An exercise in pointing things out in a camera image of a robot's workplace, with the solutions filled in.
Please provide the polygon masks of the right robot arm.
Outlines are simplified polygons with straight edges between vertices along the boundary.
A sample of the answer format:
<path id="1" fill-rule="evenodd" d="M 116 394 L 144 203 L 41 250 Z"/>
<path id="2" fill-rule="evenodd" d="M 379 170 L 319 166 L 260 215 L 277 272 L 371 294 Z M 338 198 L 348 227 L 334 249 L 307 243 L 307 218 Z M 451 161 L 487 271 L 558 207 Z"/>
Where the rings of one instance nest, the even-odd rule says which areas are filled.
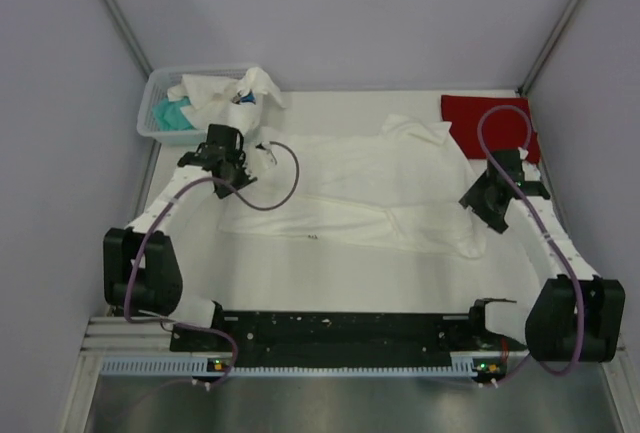
<path id="1" fill-rule="evenodd" d="M 469 341 L 487 349 L 502 336 L 525 345 L 538 362 L 613 359 L 625 305 L 617 280 L 585 261 L 558 221 L 541 181 L 525 177 L 519 151 L 495 151 L 460 204 L 523 248 L 534 284 L 504 299 L 482 299 L 467 323 Z"/>

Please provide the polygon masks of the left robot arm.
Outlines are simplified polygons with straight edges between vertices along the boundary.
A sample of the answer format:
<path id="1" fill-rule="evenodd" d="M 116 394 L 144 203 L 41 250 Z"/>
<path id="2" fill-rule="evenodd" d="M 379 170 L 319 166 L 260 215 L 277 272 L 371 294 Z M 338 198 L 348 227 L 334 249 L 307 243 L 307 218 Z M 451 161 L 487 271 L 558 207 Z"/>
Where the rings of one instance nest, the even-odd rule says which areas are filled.
<path id="1" fill-rule="evenodd" d="M 186 291 L 175 241 L 204 201 L 223 199 L 253 181 L 241 132 L 209 126 L 205 141 L 180 158 L 168 184 L 143 213 L 106 233 L 107 303 L 120 307 L 129 322 L 169 319 L 191 324 L 192 337 L 203 348 L 220 347 L 227 327 L 214 317 L 214 301 Z"/>

